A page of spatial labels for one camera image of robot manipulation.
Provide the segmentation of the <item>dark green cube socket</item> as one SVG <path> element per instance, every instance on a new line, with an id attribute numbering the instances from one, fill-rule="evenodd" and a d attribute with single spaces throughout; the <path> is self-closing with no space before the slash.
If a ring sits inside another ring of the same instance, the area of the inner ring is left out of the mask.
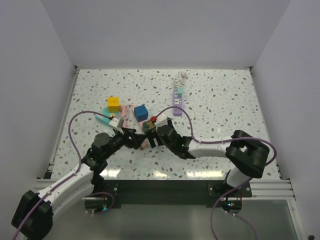
<path id="1" fill-rule="evenodd" d="M 152 120 L 147 120 L 142 124 L 142 131 L 147 134 L 155 131 L 156 125 Z"/>

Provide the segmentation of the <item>blue cube socket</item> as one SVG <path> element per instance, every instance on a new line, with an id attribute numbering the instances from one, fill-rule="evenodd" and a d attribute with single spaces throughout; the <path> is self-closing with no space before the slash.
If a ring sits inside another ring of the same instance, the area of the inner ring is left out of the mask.
<path id="1" fill-rule="evenodd" d="M 148 119 L 149 112 L 145 105 L 139 105 L 134 108 L 133 114 L 138 122 L 142 122 Z"/>

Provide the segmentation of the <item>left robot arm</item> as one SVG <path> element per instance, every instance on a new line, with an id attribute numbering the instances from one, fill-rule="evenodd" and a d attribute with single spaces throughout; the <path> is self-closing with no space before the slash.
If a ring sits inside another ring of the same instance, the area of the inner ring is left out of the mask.
<path id="1" fill-rule="evenodd" d="M 39 191 L 29 190 L 22 195 L 11 221 L 16 228 L 13 239 L 23 234 L 29 240 L 42 240 L 66 208 L 81 198 L 103 192 L 100 173 L 110 156 L 122 147 L 137 150 L 145 139 L 145 134 L 131 128 L 117 129 L 114 136 L 97 134 L 86 155 L 68 174 Z"/>

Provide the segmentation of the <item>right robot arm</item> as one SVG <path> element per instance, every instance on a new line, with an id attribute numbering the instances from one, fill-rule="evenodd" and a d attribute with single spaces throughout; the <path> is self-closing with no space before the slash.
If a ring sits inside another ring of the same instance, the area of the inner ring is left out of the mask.
<path id="1" fill-rule="evenodd" d="M 195 140 L 191 136 L 180 135 L 172 125 L 170 118 L 150 121 L 151 132 L 159 145 L 167 147 L 181 159 L 202 157 L 226 158 L 234 168 L 227 174 L 223 183 L 223 192 L 230 197 L 241 190 L 241 184 L 249 179 L 263 176 L 269 147 L 262 140 L 236 130 L 230 139 Z"/>

